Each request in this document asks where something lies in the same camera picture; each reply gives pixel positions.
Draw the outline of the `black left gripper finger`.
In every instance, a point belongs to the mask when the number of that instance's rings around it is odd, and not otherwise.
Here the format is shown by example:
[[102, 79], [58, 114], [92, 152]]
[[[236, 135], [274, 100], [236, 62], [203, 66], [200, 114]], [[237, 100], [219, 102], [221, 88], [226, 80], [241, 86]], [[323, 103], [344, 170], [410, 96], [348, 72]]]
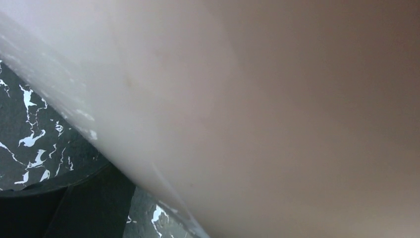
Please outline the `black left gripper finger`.
[[3, 238], [120, 238], [134, 184], [110, 164], [0, 194]]

